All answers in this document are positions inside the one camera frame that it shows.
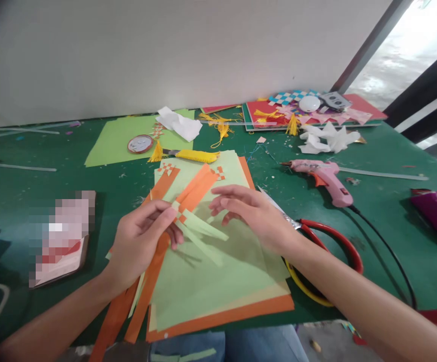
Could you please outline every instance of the pink glue gun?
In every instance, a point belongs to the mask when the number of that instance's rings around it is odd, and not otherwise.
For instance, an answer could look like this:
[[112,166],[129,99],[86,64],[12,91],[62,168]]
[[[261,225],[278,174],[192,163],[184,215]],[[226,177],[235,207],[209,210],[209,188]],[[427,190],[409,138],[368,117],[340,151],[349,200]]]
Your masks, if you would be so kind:
[[325,186],[332,196],[334,206],[347,207],[353,204],[353,197],[336,177],[339,172],[337,163],[297,159],[281,164],[290,167],[295,172],[306,172],[314,176],[315,186]]

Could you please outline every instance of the scissors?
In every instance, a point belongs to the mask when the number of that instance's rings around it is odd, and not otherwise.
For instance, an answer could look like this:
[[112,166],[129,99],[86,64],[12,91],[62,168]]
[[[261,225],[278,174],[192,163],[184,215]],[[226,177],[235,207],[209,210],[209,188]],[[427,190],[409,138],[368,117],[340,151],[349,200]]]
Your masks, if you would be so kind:
[[[327,232],[331,235],[333,235],[334,237],[336,237],[347,249],[347,251],[349,252],[350,256],[352,257],[352,261],[354,264],[354,270],[357,271],[359,274],[362,274],[364,272],[364,266],[363,266],[363,261],[361,259],[361,256],[359,255],[358,251],[356,250],[356,248],[354,247],[354,245],[352,245],[352,243],[344,236],[342,235],[340,232],[338,232],[337,230],[331,228],[330,226],[315,222],[315,221],[310,221],[310,220],[305,220],[305,219],[300,219],[300,220],[294,220],[291,217],[289,217],[284,210],[282,210],[282,208],[274,201],[274,199],[272,199],[260,186],[258,187],[260,189],[260,191],[262,192],[262,194],[265,195],[265,197],[267,198],[267,200],[277,209],[279,210],[282,215],[284,216],[284,218],[294,227],[295,230],[299,230],[302,229],[309,237],[310,239],[316,243],[317,245],[319,245],[322,249],[329,251],[329,249],[327,249],[327,247],[322,243],[322,241],[318,238],[318,236],[312,231],[311,228],[317,229],[317,230],[322,230],[324,232]],[[294,280],[295,284],[297,284],[297,286],[313,301],[323,305],[324,307],[333,307],[334,305],[328,301],[327,299],[318,296],[316,294],[314,294],[313,292],[311,292],[305,285],[304,283],[299,279],[299,277],[297,276],[297,273],[295,271],[295,268],[287,261],[285,260],[285,264],[287,266],[287,269],[289,270],[290,276],[292,277],[292,279]]]

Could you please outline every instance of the yellow utility knife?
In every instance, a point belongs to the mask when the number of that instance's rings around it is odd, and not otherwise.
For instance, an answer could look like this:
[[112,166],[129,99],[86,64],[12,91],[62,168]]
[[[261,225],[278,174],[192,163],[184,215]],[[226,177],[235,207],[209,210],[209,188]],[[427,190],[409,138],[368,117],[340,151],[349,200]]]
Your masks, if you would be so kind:
[[220,157],[219,152],[203,152],[203,151],[194,151],[194,150],[167,150],[163,149],[163,153],[168,156],[175,156],[179,158],[186,158],[191,161],[204,162],[204,163],[212,163],[215,162],[218,157]]

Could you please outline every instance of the crumpled white paper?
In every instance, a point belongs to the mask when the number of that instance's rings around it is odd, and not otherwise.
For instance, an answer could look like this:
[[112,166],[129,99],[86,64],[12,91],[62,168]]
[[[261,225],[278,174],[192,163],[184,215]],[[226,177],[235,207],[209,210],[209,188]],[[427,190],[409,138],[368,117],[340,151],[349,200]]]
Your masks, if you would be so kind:
[[[299,137],[307,140],[304,146],[299,146],[302,153],[338,153],[346,149],[348,144],[357,141],[361,137],[357,131],[347,133],[345,127],[337,131],[330,122],[327,122],[323,129],[307,124],[301,128],[306,132],[302,133]],[[320,141],[321,138],[324,138],[327,144],[322,143]]]
[[188,142],[193,141],[200,133],[202,124],[198,120],[183,117],[181,114],[173,112],[168,107],[163,107],[159,111],[156,120],[169,130],[175,131]]

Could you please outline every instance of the green table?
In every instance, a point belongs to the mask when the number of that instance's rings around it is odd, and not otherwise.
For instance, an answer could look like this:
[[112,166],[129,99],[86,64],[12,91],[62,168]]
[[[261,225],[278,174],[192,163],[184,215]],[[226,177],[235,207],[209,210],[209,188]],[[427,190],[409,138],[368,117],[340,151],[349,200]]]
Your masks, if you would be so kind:
[[[225,118],[235,118],[237,110],[222,111]],[[0,168],[0,283],[11,288],[11,296],[0,317],[0,340],[26,322],[44,312],[79,286],[96,276],[107,264],[104,258],[111,247],[119,219],[134,208],[139,197],[146,197],[153,186],[153,170],[157,163],[146,159],[86,168],[84,161],[93,147],[106,120],[85,121],[78,128],[56,128],[60,135],[39,133],[0,138],[2,163],[37,167],[55,167],[57,172],[39,172]],[[72,130],[73,134],[65,135]],[[331,205],[328,193],[314,187],[313,177],[292,174],[278,162],[295,158],[326,160],[334,156],[339,165],[349,168],[392,173],[423,173],[429,181],[412,181],[342,172],[344,182],[352,176],[361,184],[347,188],[355,205],[380,230],[401,260],[416,292],[418,307],[437,309],[437,232],[432,230],[410,204],[410,188],[437,190],[437,161],[409,142],[388,125],[361,128],[367,144],[352,144],[337,155],[302,155],[298,137],[288,142],[283,131],[248,134],[244,127],[233,127],[235,133],[225,138],[218,150],[234,149],[239,156],[250,157],[248,165],[256,186],[269,195],[294,218],[320,221],[336,228],[356,246],[364,262],[364,275],[388,292],[409,298],[406,284],[378,236],[349,210]],[[267,138],[270,154],[255,148],[260,136]],[[195,140],[195,149],[210,151],[219,138],[218,131],[204,126]],[[416,168],[404,168],[415,165]],[[96,190],[96,228],[90,238],[88,257],[83,270],[63,280],[35,290],[28,288],[29,245],[36,228],[32,215],[49,215],[55,199],[73,195],[75,190]],[[327,235],[318,232],[329,250],[346,261],[342,248]],[[310,322],[334,319],[341,314],[325,308],[306,297],[289,280],[295,311],[252,318],[215,328],[246,328],[274,324]],[[91,344],[96,340],[105,311],[76,340],[75,344]]]

